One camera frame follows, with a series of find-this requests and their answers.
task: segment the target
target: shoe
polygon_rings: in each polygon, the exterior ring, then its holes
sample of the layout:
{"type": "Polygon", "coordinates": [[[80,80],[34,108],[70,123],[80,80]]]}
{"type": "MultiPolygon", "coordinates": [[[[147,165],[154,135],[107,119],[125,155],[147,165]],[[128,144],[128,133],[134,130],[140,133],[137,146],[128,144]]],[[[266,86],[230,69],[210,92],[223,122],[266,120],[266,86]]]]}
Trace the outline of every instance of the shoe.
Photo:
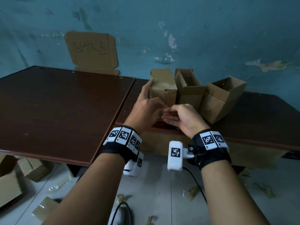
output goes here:
{"type": "MultiPolygon", "coordinates": [[[[113,215],[115,214],[115,210],[112,210],[111,214],[110,214],[110,219],[108,220],[108,224],[107,225],[111,225],[112,220],[113,220],[113,215]]],[[[124,210],[122,209],[122,207],[119,207],[117,214],[115,215],[115,219],[113,220],[113,225],[123,225],[124,224],[124,210]]]]}

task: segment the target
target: wooden tabletop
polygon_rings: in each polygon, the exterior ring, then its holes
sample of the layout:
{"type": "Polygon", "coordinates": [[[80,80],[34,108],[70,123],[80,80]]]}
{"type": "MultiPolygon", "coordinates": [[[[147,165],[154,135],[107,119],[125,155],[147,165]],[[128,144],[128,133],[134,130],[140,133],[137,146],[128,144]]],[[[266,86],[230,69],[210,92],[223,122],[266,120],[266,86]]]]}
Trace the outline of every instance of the wooden tabletop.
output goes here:
{"type": "Polygon", "coordinates": [[[37,66],[0,79],[0,152],[91,164],[134,80],[37,66]]]}
{"type": "MultiPolygon", "coordinates": [[[[116,125],[125,122],[147,81],[136,79],[116,125]]],[[[230,142],[300,151],[300,112],[275,95],[245,92],[230,114],[208,124],[230,142]]],[[[151,130],[183,134],[164,122],[156,122],[151,130]]]]}

